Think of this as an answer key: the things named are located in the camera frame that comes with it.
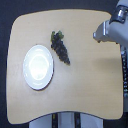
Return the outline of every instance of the wooden table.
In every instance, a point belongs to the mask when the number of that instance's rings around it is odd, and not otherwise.
[[[24,15],[13,24],[7,62],[7,115],[12,124],[40,116],[77,111],[104,119],[123,113],[123,78],[120,47],[97,43],[93,32],[110,18],[105,12],[57,10]],[[71,65],[60,62],[50,48],[52,31],[61,30]],[[44,45],[54,59],[51,83],[31,89],[23,76],[23,61],[34,45]]]

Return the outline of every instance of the tabletop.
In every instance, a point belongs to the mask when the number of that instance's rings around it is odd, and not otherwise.
[[[7,61],[7,114],[10,123],[77,111],[103,119],[123,113],[120,46],[97,43],[93,32],[110,15],[100,11],[56,10],[24,15],[13,24]],[[50,48],[52,31],[61,30],[71,65],[60,62]],[[41,91],[31,89],[23,76],[23,60],[34,45],[44,45],[54,60],[53,78]]]

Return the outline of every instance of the white plate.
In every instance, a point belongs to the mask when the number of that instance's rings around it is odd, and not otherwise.
[[[53,74],[53,58],[49,50],[42,45],[32,47],[25,56],[23,73],[31,88],[40,90],[46,87]]]

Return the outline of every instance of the black floor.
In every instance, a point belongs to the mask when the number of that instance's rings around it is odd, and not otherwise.
[[[88,9],[112,13],[118,0],[0,0],[0,128],[28,128],[11,125],[6,112],[6,66],[11,27],[23,14],[55,9]],[[127,113],[118,121],[104,121],[105,128],[126,128]]]

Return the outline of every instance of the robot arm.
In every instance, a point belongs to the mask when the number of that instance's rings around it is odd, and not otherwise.
[[[128,48],[128,0],[120,0],[111,19],[103,22],[93,38],[100,42],[112,41]]]

